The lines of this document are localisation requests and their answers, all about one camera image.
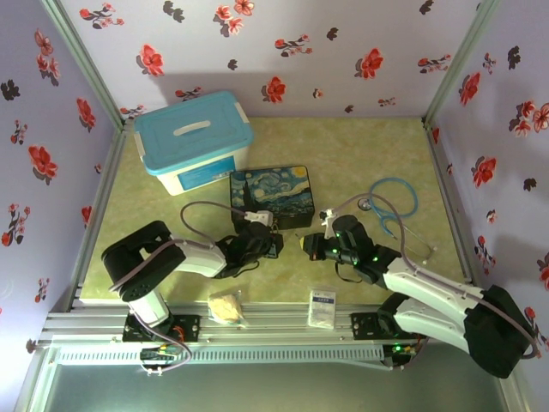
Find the white electrical plug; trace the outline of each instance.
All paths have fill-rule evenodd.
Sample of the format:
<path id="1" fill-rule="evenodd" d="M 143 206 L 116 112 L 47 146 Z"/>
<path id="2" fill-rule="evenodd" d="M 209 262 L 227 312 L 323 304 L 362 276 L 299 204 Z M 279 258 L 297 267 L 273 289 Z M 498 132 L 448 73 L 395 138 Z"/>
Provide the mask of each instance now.
<path id="1" fill-rule="evenodd" d="M 334 223 L 334 220 L 337 219 L 339 216 L 337 213 L 334 212 L 333 209 L 326 209 L 323 210 L 323 213 L 326 215 L 326 217 L 323 219 L 322 226 L 326 227 L 326 231 L 324 232 L 324 238 L 329 239 L 335 237 L 334 229 L 332 228 L 332 224 Z"/>
<path id="2" fill-rule="evenodd" d="M 258 221 L 266 227 L 273 226 L 273 212 L 268 210 L 259 210 L 257 213 L 246 212 L 244 219 L 247 221 Z"/>

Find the metal frame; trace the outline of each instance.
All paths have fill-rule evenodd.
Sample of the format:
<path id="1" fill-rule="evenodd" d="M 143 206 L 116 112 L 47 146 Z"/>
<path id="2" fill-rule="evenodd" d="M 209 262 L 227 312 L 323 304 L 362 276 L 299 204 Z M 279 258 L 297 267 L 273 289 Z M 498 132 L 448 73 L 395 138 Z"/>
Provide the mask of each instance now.
<path id="1" fill-rule="evenodd" d="M 450 66 L 429 107 L 425 118 L 427 135 L 431 134 L 430 122 L 455 83 L 499 1 L 482 2 L 468 35 L 455 56 L 454 63 Z M 121 300 L 79 299 L 131 124 L 126 124 L 124 129 L 122 128 L 116 105 L 76 34 L 64 7 L 58 0 L 42 0 L 42 3 L 118 130 L 113 137 L 107 166 L 100 182 L 99 195 L 94 204 L 94 215 L 77 259 L 73 275 L 75 286 L 62 298 L 62 304 L 56 308 L 60 312 L 50 313 L 45 321 L 38 342 L 39 348 L 27 372 L 16 406 L 16 410 L 21 411 L 44 409 L 58 365 L 86 362 L 137 364 L 139 361 L 136 354 L 141 348 L 147 346 L 143 343 L 121 342 L 124 321 L 128 314 L 128 307 Z M 444 170 L 441 168 L 440 160 L 435 156 L 431 139 L 429 144 L 460 263 L 466 281 L 471 282 L 475 278 L 475 272 L 472 270 L 471 257 L 460 231 L 460 227 L 465 226 L 454 213 L 455 206 L 459 205 L 459 197 L 444 183 Z M 353 340 L 353 326 L 349 314 L 374 312 L 377 308 L 378 306 L 366 305 L 337 306 L 335 328 L 314 330 L 306 326 L 307 304 L 244 304 L 246 320 L 249 323 L 246 327 L 221 325 L 209 320 L 205 304 L 171 306 L 175 314 L 194 313 L 202 317 L 199 341 L 190 345 L 197 353 L 199 363 L 343 361 L 360 365 L 365 365 L 367 361 L 380 361 L 383 358 L 383 351 L 380 349 L 379 341 Z M 383 341 L 383 343 L 407 342 Z M 528 397 L 524 394 L 525 388 L 528 387 L 519 369 L 518 367 L 516 373 L 513 372 L 509 379 L 500 382 L 503 398 L 510 410 L 526 412 L 531 410 Z"/>
<path id="2" fill-rule="evenodd" d="M 446 76 L 444 76 L 442 83 L 435 93 L 435 97 L 433 97 L 432 102 L 427 109 L 425 119 L 428 123 L 432 123 L 432 120 L 437 115 L 438 110 L 440 110 L 444 101 L 448 97 L 450 89 L 453 88 L 455 82 L 457 82 L 458 76 L 462 72 L 465 63 L 468 61 L 469 56 L 473 52 L 474 46 L 477 44 L 482 36 L 482 33 L 488 26 L 488 22 L 492 18 L 500 2 L 501 0 L 484 0 L 480 3 L 480 7 L 477 10 L 477 15 L 471 23 L 471 27 L 465 35 L 465 39 L 463 39 L 460 47 L 457 49 L 454 61 L 450 65 Z"/>

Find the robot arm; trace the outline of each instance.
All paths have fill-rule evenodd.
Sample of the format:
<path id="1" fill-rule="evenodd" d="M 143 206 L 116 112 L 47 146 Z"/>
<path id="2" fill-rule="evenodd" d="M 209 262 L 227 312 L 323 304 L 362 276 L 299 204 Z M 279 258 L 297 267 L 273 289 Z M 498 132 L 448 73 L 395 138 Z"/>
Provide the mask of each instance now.
<path id="1" fill-rule="evenodd" d="M 204 245 L 174 239 L 163 221 L 153 221 L 109 246 L 101 255 L 113 286 L 122 301 L 150 327 L 171 329 L 171 314 L 158 285 L 174 271 L 194 272 L 223 279 L 236 277 L 244 266 L 259 258 L 276 258 L 283 244 L 272 234 L 271 212 L 246 213 L 250 224 L 238 235 Z M 142 252 L 150 254 L 145 259 Z"/>
<path id="2" fill-rule="evenodd" d="M 350 264 L 363 281 L 394 291 L 379 308 L 380 325 L 390 333 L 419 333 L 469 353 L 490 374 L 507 378 L 530 341 L 487 302 L 534 333 L 510 295 L 493 285 L 483 290 L 428 270 L 413 270 L 402 255 L 374 245 L 355 216 L 324 213 L 326 233 L 302 238 L 310 260 Z"/>

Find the blue lid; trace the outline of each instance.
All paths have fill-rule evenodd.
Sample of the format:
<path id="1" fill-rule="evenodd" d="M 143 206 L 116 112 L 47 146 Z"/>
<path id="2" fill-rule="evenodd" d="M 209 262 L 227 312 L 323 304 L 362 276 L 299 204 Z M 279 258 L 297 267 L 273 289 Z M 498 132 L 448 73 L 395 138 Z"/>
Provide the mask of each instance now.
<path id="1" fill-rule="evenodd" d="M 173 172 L 248 146 L 253 131 L 232 93 L 207 94 L 139 116 L 149 174 Z"/>

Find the starry night box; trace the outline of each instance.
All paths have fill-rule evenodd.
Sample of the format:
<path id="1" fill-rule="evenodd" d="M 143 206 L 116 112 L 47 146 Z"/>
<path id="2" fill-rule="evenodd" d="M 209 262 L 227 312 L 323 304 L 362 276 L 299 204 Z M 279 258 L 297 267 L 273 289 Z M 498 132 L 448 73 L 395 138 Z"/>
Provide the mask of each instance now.
<path id="1" fill-rule="evenodd" d="M 315 205 L 305 166 L 232 172 L 230 182 L 234 208 L 247 212 L 269 210 L 279 230 L 311 225 Z M 231 219 L 237 233 L 247 224 L 236 213 Z"/>

